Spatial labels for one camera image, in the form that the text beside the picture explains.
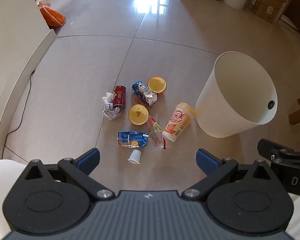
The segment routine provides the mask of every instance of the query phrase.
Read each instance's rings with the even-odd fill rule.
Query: black cable
[[[13,132],[15,132],[16,130],[18,130],[18,129],[20,128],[20,126],[21,126],[21,123],[22,123],[22,120],[23,120],[23,114],[25,113],[26,105],[27,105],[28,98],[29,98],[29,94],[30,94],[30,90],[31,90],[31,77],[32,77],[34,71],[32,71],[32,73],[30,74],[30,88],[29,88],[29,92],[28,92],[28,95],[27,95],[27,99],[26,99],[26,103],[25,103],[25,108],[23,109],[23,113],[22,113],[22,117],[21,117],[20,124],[19,124],[19,126],[18,126],[17,129],[15,129],[15,130],[13,130],[13,131],[11,131],[11,132],[9,132],[9,133],[7,134],[6,140],[5,140],[5,142],[4,142],[3,150],[2,150],[2,157],[1,157],[1,159],[3,159],[3,152],[4,152],[4,148],[5,148],[5,146],[6,146],[6,143],[7,143],[8,135],[11,134],[11,133],[13,133]]]

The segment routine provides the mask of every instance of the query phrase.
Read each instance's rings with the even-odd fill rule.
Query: crumpled tissue
[[[105,108],[102,111],[102,115],[108,117],[108,119],[111,121],[113,119],[116,119],[121,115],[120,108],[113,107],[113,99],[114,94],[107,92],[106,96],[102,98],[102,100],[105,102]]]

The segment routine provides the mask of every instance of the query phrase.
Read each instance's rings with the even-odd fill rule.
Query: cup lid
[[[188,105],[186,103],[180,103],[180,104],[176,105],[176,107],[178,107],[178,106],[183,106],[188,111],[190,111],[193,115],[195,115],[195,110],[190,105]]]

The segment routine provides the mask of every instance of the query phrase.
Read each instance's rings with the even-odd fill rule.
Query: floor
[[[288,114],[300,98],[300,36],[285,24],[271,25],[249,8],[237,11],[214,0],[48,0],[67,19],[32,79],[20,129],[9,135],[4,158],[27,163],[56,163],[90,148],[101,152],[90,175],[118,192],[178,189],[204,178],[195,154],[204,148],[219,158],[240,163],[258,158],[257,142],[268,138],[300,150],[300,124]],[[134,104],[130,87],[152,76],[167,81],[150,114],[165,126],[175,105],[195,106],[219,54],[239,51],[252,56],[269,73],[278,94],[278,111],[267,125],[218,139],[205,134],[195,120],[164,152],[141,149],[141,165],[127,161],[131,149],[116,143],[118,131],[147,131],[129,122]],[[102,116],[102,97],[114,85],[127,87],[122,116]],[[10,130],[21,119],[29,85]]]

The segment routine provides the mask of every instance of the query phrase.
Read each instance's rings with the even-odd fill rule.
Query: can
[[[121,109],[126,106],[126,88],[124,86],[115,86],[113,89],[113,106]]]

